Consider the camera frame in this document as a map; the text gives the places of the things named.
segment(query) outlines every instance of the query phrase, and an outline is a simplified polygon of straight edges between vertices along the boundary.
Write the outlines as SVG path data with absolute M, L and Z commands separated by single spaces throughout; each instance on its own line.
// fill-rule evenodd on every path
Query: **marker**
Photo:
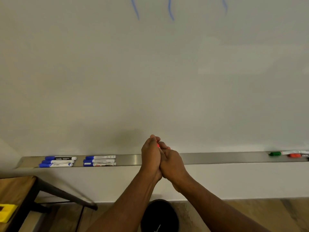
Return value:
M 51 167 L 72 167 L 72 163 L 67 164 L 39 164 L 39 168 L 51 168 Z
M 76 156 L 46 156 L 45 160 L 77 160 Z
M 309 154 L 289 154 L 291 158 L 309 157 Z
M 309 154 L 309 151 L 277 151 L 271 152 L 270 156 L 281 156 L 281 155 L 289 155 L 289 154 Z
M 116 166 L 116 163 L 84 163 L 84 167 Z
M 74 162 L 75 160 L 42 160 L 42 164 L 66 164 Z
M 116 159 L 116 156 L 86 156 L 86 160 L 93 160 L 93 159 Z
M 115 159 L 94 159 L 94 160 L 83 160 L 83 163 L 114 163 Z

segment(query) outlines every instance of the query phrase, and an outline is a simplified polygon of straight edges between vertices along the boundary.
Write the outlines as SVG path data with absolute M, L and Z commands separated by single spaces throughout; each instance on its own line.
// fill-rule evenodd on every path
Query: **yellow box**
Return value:
M 0 204 L 0 222 L 7 223 L 16 208 L 13 204 Z

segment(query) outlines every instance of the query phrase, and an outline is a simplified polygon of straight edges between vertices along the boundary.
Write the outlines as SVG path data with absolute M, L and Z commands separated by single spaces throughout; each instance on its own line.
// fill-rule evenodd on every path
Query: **person's left arm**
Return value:
M 152 191 L 162 178 L 159 137 L 151 135 L 141 149 L 142 166 L 114 205 L 98 218 L 87 232 L 136 232 L 149 203 Z M 161 148 L 168 148 L 159 142 Z

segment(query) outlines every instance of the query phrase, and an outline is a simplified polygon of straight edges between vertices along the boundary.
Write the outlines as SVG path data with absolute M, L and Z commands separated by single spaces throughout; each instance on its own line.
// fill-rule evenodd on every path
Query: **black trash can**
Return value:
M 141 220 L 142 232 L 178 232 L 179 220 L 172 205 L 163 199 L 151 201 Z

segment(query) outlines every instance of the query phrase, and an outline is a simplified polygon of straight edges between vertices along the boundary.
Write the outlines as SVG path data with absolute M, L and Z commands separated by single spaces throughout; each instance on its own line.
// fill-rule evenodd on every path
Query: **red marker cap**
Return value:
M 301 154 L 289 154 L 289 157 L 291 158 L 299 158 L 299 157 L 302 157 Z

